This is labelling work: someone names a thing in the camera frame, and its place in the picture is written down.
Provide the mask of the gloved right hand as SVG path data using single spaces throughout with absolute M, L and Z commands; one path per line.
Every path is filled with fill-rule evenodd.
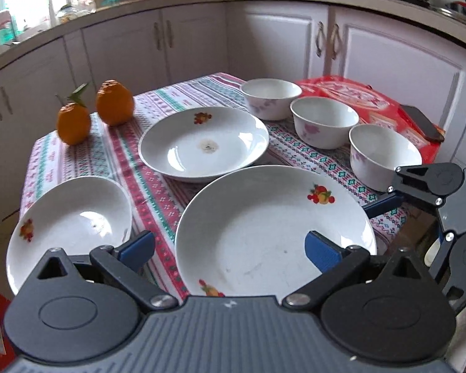
M 424 255 L 424 263 L 430 268 L 441 247 L 441 240 L 437 238 Z

